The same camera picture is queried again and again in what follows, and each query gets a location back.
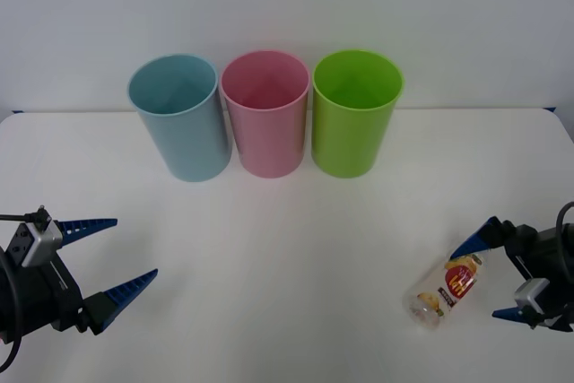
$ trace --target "table surface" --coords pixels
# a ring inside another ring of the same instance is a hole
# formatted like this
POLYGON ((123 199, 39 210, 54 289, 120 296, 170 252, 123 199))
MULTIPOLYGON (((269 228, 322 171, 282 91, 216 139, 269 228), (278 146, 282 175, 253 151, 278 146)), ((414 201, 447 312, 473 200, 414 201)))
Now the table surface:
MULTIPOLYGON (((2 213, 118 218, 60 252, 84 296, 160 269, 102 335, 27 335, 2 381, 571 379, 574 335, 490 317, 522 281, 501 250, 439 330, 401 301, 491 215, 553 226, 574 144, 542 109, 398 110, 361 178, 329 177, 308 145, 285 178, 251 176, 234 150, 195 184, 168 173, 135 113, 19 114, 0 125, 0 173, 2 213)), ((4 247, 15 228, 0 224, 4 247)))

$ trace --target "cup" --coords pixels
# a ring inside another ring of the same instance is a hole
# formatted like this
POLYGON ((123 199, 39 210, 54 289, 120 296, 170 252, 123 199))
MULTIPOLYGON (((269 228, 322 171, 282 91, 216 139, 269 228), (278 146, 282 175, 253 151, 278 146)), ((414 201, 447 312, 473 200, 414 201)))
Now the cup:
POLYGON ((338 51, 319 62, 311 153, 320 169, 352 178, 372 168, 403 81, 390 60, 370 51, 338 51))
POLYGON ((215 177, 228 164, 217 71, 207 60, 157 58, 132 77, 128 95, 171 173, 184 181, 215 177))
POLYGON ((247 53, 225 68, 220 89, 247 171, 277 178, 300 165, 309 86, 307 67, 281 51, 247 53))

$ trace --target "bottle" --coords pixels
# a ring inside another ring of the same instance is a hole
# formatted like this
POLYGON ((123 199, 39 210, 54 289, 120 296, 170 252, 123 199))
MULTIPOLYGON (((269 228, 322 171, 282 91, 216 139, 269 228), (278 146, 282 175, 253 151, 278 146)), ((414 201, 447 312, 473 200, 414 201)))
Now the bottle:
POLYGON ((481 277, 484 259, 484 253, 473 253, 433 268, 404 296, 404 306, 413 320, 429 329, 439 327, 481 277))

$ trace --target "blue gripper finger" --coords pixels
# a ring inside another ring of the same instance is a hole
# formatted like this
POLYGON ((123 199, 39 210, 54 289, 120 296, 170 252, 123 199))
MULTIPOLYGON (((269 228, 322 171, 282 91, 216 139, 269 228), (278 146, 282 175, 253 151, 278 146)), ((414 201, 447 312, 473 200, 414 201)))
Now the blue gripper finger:
POLYGON ((119 313, 121 313, 132 302, 132 300, 137 298, 137 296, 144 291, 157 274, 158 270, 154 269, 153 271, 141 275, 134 280, 112 287, 104 292, 104 294, 116 304, 116 309, 104 322, 102 331, 114 321, 119 313))
POLYGON ((492 312, 492 316, 494 318, 501 318, 502 320, 508 320, 510 322, 526 323, 518 307, 513 307, 511 309, 497 309, 492 312))
POLYGON ((117 219, 72 220, 70 222, 57 222, 57 225, 62 231, 63 247, 93 233, 116 226, 117 219))
POLYGON ((478 231, 476 231, 474 234, 468 237, 465 242, 458 246, 455 252, 450 255, 450 260, 464 255, 470 255, 472 253, 490 250, 491 245, 483 239, 483 236, 488 236, 488 234, 491 233, 491 229, 498 225, 500 225, 500 222, 496 217, 491 217, 488 219, 488 221, 483 226, 481 226, 478 231))

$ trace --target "cable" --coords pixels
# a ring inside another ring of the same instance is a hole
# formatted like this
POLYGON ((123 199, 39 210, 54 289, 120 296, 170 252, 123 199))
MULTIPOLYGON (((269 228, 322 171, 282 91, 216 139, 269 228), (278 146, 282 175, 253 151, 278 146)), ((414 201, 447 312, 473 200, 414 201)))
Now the cable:
POLYGON ((7 222, 27 222, 28 218, 25 215, 0 214, 0 220, 5 220, 7 222))
POLYGON ((8 279, 8 283, 10 284, 10 291, 12 292, 12 299, 14 302, 14 340, 12 343, 12 350, 10 354, 0 366, 0 373, 6 371, 12 362, 16 358, 18 351, 20 350, 20 344, 22 342, 22 336, 24 332, 24 316, 22 314, 22 304, 20 303, 20 297, 18 296, 18 286, 16 284, 16 277, 6 256, 4 251, 0 247, 0 266, 4 269, 6 273, 6 278, 8 279))
POLYGON ((568 263, 566 262, 566 256, 564 253, 564 244, 566 242, 564 238, 564 227, 563 227, 564 216, 566 215, 566 213, 570 208, 574 208, 574 202, 568 202, 567 204, 565 204, 558 213, 558 217, 556 218, 556 239, 558 241, 557 251, 562 266, 562 272, 564 273, 564 276, 570 283, 574 283, 574 277, 570 273, 570 269, 568 267, 568 263))

